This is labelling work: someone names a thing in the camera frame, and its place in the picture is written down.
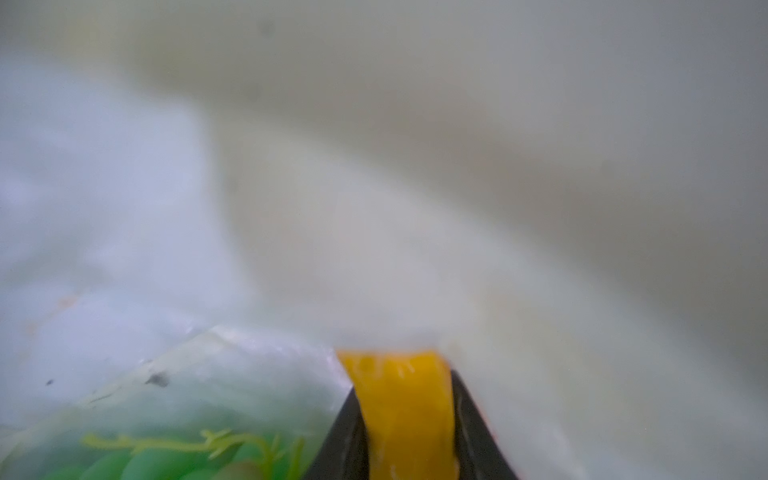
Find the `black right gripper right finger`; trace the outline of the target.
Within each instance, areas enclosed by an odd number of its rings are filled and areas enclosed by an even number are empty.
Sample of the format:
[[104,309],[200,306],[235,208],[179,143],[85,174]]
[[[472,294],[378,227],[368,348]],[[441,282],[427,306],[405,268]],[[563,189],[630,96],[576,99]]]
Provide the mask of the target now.
[[451,371],[451,382],[459,479],[518,480],[456,370]]

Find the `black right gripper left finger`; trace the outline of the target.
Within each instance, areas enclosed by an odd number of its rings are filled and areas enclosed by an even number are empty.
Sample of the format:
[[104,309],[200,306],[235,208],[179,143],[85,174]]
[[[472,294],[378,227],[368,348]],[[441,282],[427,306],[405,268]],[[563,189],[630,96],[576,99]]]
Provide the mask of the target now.
[[352,388],[303,480],[369,480],[367,430]]

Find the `yellow banana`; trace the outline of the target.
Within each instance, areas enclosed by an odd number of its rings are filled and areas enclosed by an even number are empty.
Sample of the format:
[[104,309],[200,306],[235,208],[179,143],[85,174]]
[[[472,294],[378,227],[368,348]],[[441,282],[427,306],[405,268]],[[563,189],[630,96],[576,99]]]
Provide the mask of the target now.
[[447,361],[436,351],[340,350],[367,430],[371,479],[459,477]]

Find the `green grape bunch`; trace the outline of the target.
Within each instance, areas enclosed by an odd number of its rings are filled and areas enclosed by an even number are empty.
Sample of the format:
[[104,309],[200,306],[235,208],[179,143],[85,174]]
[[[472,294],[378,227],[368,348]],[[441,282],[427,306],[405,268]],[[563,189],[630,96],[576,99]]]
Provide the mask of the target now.
[[305,439],[287,444],[231,430],[200,432],[198,441],[89,433],[82,444],[99,456],[46,472],[45,479],[298,479]]

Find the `translucent printed plastic bag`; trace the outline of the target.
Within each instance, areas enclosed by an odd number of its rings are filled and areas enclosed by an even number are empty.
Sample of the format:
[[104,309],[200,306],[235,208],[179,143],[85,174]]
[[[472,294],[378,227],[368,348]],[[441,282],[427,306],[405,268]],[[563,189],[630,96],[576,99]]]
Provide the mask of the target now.
[[524,479],[767,475],[763,1],[5,1],[1,475],[435,349]]

